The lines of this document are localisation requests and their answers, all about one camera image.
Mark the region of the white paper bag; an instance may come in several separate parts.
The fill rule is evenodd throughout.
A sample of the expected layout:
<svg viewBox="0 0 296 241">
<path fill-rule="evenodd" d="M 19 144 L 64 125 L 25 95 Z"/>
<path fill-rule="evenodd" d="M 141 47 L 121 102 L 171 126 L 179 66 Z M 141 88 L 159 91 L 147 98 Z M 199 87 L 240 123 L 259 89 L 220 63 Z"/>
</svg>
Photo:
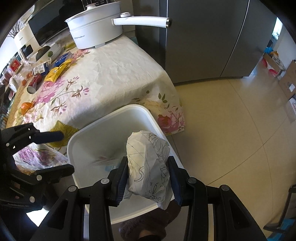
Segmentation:
<svg viewBox="0 0 296 241">
<path fill-rule="evenodd" d="M 133 132 L 127 139 L 128 180 L 124 199 L 138 195 L 165 210 L 173 196 L 167 161 L 169 143 L 152 132 Z"/>
</svg>

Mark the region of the red cartoon drink can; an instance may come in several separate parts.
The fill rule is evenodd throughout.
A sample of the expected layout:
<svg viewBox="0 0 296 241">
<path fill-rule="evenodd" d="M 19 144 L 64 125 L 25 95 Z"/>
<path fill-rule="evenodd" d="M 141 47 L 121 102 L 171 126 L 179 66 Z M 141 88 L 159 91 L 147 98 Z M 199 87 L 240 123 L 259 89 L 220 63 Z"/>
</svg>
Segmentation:
<svg viewBox="0 0 296 241">
<path fill-rule="evenodd" d="M 32 80 L 27 86 L 27 92 L 29 94 L 34 94 L 37 91 L 37 85 L 42 81 L 43 76 L 40 73 L 37 73 L 33 76 Z"/>
</svg>

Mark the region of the yellow snack bag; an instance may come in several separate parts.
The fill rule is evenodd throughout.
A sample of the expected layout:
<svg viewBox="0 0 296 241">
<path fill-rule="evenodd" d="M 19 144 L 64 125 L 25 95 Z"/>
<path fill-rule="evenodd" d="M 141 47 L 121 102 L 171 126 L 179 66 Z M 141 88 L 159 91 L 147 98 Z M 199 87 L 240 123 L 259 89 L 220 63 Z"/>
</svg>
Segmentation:
<svg viewBox="0 0 296 241">
<path fill-rule="evenodd" d="M 72 59 L 68 59 L 64 61 L 59 67 L 54 67 L 49 71 L 49 73 L 45 76 L 44 81 L 46 82 L 56 82 L 58 77 L 62 74 L 62 72 L 71 65 Z"/>
</svg>

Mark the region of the light blue white carton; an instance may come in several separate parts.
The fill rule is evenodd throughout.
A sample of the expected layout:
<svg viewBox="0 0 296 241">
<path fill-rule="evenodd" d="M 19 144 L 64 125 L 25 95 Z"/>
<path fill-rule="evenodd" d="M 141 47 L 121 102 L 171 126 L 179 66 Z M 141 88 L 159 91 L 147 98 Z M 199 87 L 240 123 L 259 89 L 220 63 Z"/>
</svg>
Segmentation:
<svg viewBox="0 0 296 241">
<path fill-rule="evenodd" d="M 49 73 L 49 65 L 48 62 L 41 63 L 33 68 L 34 75 L 40 74 L 45 76 Z"/>
</svg>

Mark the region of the blue almond milk carton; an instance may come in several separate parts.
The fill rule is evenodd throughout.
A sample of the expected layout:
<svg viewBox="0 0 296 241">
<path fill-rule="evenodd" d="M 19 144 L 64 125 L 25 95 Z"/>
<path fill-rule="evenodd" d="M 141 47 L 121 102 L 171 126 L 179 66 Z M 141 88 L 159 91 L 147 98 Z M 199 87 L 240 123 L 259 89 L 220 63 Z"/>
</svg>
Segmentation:
<svg viewBox="0 0 296 241">
<path fill-rule="evenodd" d="M 64 63 L 66 60 L 70 59 L 72 57 L 71 52 L 67 52 L 63 54 L 53 65 L 53 67 L 59 67 L 62 63 Z"/>
</svg>

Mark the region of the white trash bin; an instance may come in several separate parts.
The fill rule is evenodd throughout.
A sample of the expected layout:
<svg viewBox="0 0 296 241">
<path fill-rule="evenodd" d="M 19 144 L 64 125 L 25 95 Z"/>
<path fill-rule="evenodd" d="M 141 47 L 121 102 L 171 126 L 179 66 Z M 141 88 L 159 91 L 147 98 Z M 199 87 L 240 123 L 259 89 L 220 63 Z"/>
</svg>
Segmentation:
<svg viewBox="0 0 296 241">
<path fill-rule="evenodd" d="M 126 156 L 126 143 L 133 132 L 148 131 L 167 140 L 151 113 L 143 106 L 122 107 L 78 131 L 69 140 L 67 155 L 74 166 L 74 182 L 79 188 L 92 186 L 118 168 Z M 176 153 L 170 147 L 170 156 Z M 138 195 L 110 207 L 111 223 L 119 223 L 158 208 L 156 202 Z"/>
</svg>

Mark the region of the white kitchen appliance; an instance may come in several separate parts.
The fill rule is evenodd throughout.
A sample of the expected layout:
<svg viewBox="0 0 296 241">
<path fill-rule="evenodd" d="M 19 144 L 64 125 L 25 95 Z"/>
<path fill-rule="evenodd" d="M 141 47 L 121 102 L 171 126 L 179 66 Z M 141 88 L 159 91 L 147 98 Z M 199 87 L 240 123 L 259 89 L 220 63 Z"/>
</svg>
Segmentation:
<svg viewBox="0 0 296 241">
<path fill-rule="evenodd" d="M 16 34 L 16 36 L 7 36 L 1 45 L 1 69 L 3 69 L 11 58 L 22 49 L 22 47 L 31 47 L 33 52 L 29 57 L 35 54 L 41 48 L 42 41 L 38 39 L 37 33 L 34 33 L 30 24 L 27 23 Z"/>
</svg>

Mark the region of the floral tablecloth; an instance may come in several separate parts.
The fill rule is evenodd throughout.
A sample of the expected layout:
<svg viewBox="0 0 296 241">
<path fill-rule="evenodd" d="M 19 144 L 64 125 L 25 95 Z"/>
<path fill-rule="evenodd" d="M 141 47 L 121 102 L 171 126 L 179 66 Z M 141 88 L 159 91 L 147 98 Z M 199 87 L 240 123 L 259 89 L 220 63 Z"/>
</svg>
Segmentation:
<svg viewBox="0 0 296 241">
<path fill-rule="evenodd" d="M 67 144 L 75 132 L 129 104 L 150 111 L 165 135 L 185 128 L 177 90 L 165 70 L 126 36 L 99 48 L 71 50 L 72 63 L 56 82 L 42 81 L 34 94 L 16 92 L 7 125 L 32 123 L 41 132 L 62 131 L 64 139 L 31 144 L 14 155 L 25 174 L 67 164 Z M 34 106 L 25 115 L 21 105 Z"/>
</svg>

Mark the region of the orange tomato middle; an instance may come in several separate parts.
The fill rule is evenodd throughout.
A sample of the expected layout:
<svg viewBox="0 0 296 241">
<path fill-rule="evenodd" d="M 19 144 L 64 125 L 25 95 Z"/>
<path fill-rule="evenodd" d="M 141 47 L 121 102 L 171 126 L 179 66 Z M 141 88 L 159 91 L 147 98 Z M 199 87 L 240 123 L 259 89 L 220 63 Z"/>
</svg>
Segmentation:
<svg viewBox="0 0 296 241">
<path fill-rule="evenodd" d="M 28 74 L 26 75 L 26 78 L 29 79 L 29 78 L 31 78 L 31 76 L 32 76 L 32 72 L 28 73 Z"/>
</svg>

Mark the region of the clear glass jar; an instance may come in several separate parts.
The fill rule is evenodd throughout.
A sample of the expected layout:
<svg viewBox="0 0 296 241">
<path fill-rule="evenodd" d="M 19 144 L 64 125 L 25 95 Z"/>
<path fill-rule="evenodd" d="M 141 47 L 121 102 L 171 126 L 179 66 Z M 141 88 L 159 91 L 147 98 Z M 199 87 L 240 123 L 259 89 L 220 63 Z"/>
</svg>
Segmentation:
<svg viewBox="0 0 296 241">
<path fill-rule="evenodd" d="M 22 80 L 25 79 L 28 81 L 29 79 L 32 78 L 32 76 L 29 79 L 26 78 L 26 75 L 30 72 L 32 72 L 32 76 L 33 76 L 33 67 L 31 64 L 28 64 L 28 63 L 23 63 L 17 69 L 17 71 L 13 75 L 13 80 L 15 81 L 18 87 L 22 86 Z"/>
</svg>

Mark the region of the red labelled jar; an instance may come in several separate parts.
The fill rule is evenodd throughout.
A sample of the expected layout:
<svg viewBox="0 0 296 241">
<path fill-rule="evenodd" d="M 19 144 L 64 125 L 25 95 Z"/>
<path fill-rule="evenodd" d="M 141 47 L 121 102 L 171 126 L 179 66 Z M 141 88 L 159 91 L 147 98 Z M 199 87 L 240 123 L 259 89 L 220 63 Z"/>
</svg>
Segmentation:
<svg viewBox="0 0 296 241">
<path fill-rule="evenodd" d="M 10 60 L 9 66 L 12 72 L 16 72 L 17 69 L 21 66 L 21 63 L 18 59 L 13 58 Z"/>
</svg>

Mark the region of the dark green squash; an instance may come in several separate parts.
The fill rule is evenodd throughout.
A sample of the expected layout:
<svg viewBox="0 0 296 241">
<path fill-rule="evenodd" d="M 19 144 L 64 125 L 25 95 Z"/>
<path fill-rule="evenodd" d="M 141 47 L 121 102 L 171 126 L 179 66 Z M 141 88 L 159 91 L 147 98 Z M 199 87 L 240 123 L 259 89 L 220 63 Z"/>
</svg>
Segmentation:
<svg viewBox="0 0 296 241">
<path fill-rule="evenodd" d="M 45 55 L 45 53 L 48 52 L 50 48 L 50 46 L 44 46 L 41 49 L 39 49 L 36 54 L 36 61 L 38 61 L 43 55 Z"/>
</svg>

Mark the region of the black microwave oven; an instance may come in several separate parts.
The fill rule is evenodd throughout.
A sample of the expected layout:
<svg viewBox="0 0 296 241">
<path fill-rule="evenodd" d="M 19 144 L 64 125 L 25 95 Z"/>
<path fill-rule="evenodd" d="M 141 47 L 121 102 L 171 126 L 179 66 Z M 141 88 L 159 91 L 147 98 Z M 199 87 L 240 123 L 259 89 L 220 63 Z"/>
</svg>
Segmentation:
<svg viewBox="0 0 296 241">
<path fill-rule="evenodd" d="M 42 45 L 68 27 L 68 18 L 82 11 L 82 1 L 37 1 L 28 24 L 38 44 Z"/>
</svg>

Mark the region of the white electric cooking pot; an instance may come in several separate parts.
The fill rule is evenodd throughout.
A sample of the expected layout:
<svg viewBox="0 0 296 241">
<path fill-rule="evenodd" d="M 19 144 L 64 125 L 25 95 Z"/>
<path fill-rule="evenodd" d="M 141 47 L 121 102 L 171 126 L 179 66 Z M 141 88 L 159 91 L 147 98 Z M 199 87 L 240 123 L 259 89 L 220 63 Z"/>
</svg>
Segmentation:
<svg viewBox="0 0 296 241">
<path fill-rule="evenodd" d="M 121 12 L 119 1 L 100 6 L 90 4 L 85 11 L 65 22 L 76 47 L 81 50 L 105 45 L 123 33 L 123 26 L 171 26 L 171 19 L 167 17 L 133 16 L 130 12 Z"/>
</svg>

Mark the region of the grey refrigerator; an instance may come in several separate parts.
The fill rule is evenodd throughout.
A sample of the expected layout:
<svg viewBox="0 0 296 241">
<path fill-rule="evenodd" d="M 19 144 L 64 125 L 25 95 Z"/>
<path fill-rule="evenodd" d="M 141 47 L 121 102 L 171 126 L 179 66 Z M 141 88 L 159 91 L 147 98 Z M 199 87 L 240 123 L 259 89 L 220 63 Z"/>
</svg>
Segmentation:
<svg viewBox="0 0 296 241">
<path fill-rule="evenodd" d="M 250 75 L 276 22 L 261 1 L 133 1 L 133 12 L 171 19 L 135 33 L 173 83 Z"/>
</svg>

